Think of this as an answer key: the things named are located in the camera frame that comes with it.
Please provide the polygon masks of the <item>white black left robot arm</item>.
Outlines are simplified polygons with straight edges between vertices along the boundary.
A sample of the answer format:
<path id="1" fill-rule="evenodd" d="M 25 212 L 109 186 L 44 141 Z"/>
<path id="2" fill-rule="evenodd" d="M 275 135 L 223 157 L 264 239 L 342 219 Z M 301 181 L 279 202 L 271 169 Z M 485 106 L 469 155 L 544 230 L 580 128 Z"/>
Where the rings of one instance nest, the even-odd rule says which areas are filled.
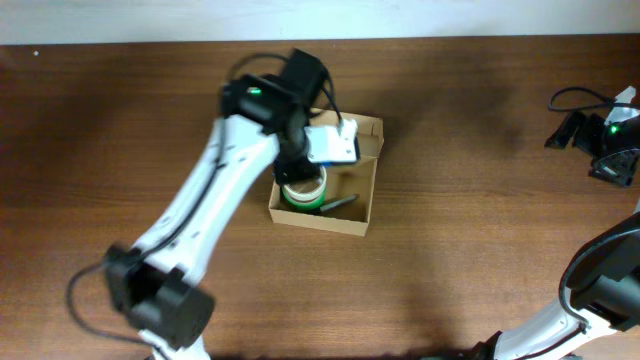
<path id="1" fill-rule="evenodd" d="M 278 185 L 288 185 L 360 157 L 354 122 L 310 123 L 317 97 L 334 97 L 321 60 L 295 49 L 277 74 L 237 73 L 259 57 L 230 70 L 206 148 L 162 216 L 130 249 L 112 245 L 98 266 L 113 307 L 154 359 L 208 358 L 202 333 L 215 301 L 198 285 L 221 233 L 267 167 Z"/>

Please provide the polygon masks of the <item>black white marker pen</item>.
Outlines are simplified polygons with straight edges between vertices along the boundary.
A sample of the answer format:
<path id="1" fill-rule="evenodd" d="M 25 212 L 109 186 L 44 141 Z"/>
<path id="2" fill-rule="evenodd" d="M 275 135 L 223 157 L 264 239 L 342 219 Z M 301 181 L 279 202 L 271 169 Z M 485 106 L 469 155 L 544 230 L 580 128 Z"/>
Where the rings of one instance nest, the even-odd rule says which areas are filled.
<path id="1" fill-rule="evenodd" d="M 336 200 L 327 202 L 326 204 L 323 204 L 320 207 L 311 210 L 310 213 L 313 214 L 313 215 L 325 214 L 325 213 L 331 212 L 331 211 L 333 211 L 333 210 L 335 210 L 337 208 L 340 208 L 342 206 L 351 204 L 351 203 L 355 202 L 358 198 L 359 198 L 358 194 L 352 194 L 352 195 L 346 196 L 344 198 L 340 198 L 340 199 L 336 199 Z"/>

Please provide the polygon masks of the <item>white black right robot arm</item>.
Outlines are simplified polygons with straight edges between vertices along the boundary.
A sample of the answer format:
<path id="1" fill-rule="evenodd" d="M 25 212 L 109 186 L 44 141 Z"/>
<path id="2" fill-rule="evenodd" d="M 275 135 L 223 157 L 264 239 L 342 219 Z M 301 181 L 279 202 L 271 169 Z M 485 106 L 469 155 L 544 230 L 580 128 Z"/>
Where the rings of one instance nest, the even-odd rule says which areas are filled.
<path id="1" fill-rule="evenodd" d="M 565 118 L 546 140 L 591 158 L 592 178 L 627 188 L 639 174 L 639 106 L 629 86 L 596 103 L 562 109 Z M 583 245 L 561 275 L 553 302 L 523 325 L 498 331 L 464 353 L 476 360 L 572 359 L 579 347 L 639 324 L 639 215 Z"/>

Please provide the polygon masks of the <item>brown cardboard box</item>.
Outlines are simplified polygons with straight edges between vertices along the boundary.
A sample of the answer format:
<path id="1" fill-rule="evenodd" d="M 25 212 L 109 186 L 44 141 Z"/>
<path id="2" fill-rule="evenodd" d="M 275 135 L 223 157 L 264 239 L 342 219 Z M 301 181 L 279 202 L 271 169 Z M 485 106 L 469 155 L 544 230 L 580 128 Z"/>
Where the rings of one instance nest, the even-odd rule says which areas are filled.
<path id="1" fill-rule="evenodd" d="M 274 223 L 364 236 L 371 218 L 378 158 L 384 144 L 381 118 L 341 113 L 345 120 L 358 123 L 357 139 L 360 160 L 351 166 L 327 169 L 326 201 L 332 202 L 357 195 L 353 202 L 319 215 L 295 211 L 285 200 L 281 188 L 273 183 L 268 203 Z"/>

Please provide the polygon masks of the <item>green tape roll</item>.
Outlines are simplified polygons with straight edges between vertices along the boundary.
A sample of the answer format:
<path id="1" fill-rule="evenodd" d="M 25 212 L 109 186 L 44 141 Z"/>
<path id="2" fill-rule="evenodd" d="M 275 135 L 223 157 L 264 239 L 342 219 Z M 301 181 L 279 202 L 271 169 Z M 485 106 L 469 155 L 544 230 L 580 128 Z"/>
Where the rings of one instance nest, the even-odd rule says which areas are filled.
<path id="1" fill-rule="evenodd" d="M 309 201 L 300 201 L 292 198 L 287 193 L 281 193 L 284 201 L 297 211 L 311 211 L 319 209 L 325 202 L 326 195 L 321 194 L 318 197 Z"/>

